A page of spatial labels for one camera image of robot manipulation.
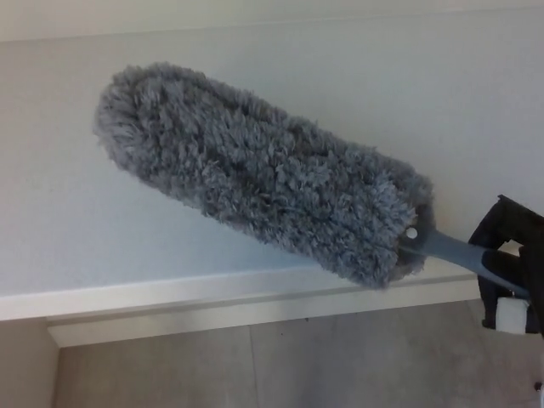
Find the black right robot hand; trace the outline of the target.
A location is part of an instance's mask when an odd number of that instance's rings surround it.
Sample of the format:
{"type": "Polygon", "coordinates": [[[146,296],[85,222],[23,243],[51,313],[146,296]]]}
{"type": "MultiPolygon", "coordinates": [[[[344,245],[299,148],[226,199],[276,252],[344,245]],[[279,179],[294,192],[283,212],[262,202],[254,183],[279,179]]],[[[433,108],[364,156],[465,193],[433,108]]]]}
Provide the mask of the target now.
{"type": "Polygon", "coordinates": [[[478,277],[482,326],[510,334],[543,334],[543,217],[499,195],[472,233],[484,248],[489,277],[478,277]]]}

